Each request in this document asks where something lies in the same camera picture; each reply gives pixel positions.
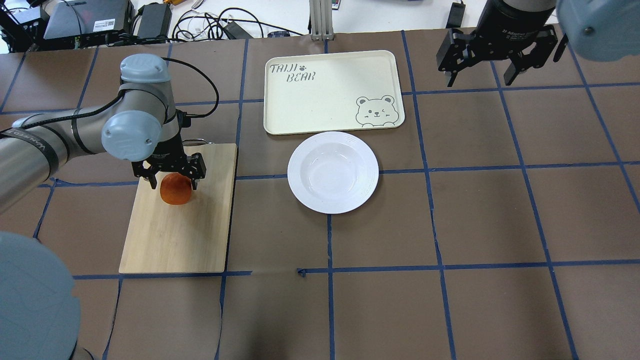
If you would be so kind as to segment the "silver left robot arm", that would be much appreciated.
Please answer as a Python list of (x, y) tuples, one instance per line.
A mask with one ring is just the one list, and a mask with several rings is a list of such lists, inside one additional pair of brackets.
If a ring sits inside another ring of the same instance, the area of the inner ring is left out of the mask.
[[(74, 158), (108, 153), (157, 187), (157, 173), (179, 173), (196, 189), (206, 176), (201, 153), (186, 155), (169, 59), (129, 55), (107, 104), (20, 118), (1, 132), (1, 210)], [(32, 237), (1, 232), (1, 358), (71, 360), (78, 346), (80, 301), (62, 260)]]

